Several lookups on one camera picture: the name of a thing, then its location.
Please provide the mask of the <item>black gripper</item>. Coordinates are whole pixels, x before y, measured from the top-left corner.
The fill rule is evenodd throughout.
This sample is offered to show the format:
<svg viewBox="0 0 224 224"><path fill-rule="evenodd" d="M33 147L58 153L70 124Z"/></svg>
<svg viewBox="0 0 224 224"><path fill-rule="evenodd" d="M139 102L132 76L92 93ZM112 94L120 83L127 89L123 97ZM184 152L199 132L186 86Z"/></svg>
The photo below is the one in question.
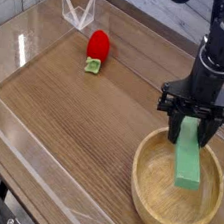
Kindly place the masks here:
<svg viewBox="0 0 224 224"><path fill-rule="evenodd" d="M224 89L221 89L215 101L205 102L191 94L189 78L162 84L162 96L157 109L169 116L169 141L174 144L180 134L184 115L201 119L198 126L198 145L204 147L224 124Z"/></svg>

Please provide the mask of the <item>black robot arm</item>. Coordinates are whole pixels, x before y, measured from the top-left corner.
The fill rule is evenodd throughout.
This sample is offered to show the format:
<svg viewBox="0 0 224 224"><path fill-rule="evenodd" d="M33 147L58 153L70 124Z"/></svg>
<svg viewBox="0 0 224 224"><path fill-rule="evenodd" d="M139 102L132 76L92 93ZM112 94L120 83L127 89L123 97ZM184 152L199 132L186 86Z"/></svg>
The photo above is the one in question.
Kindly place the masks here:
<svg viewBox="0 0 224 224"><path fill-rule="evenodd" d="M186 117L199 120L200 147L224 126L224 0L213 0L209 34L203 37L189 75L162 85L157 108L169 116L168 139L173 143Z"/></svg>

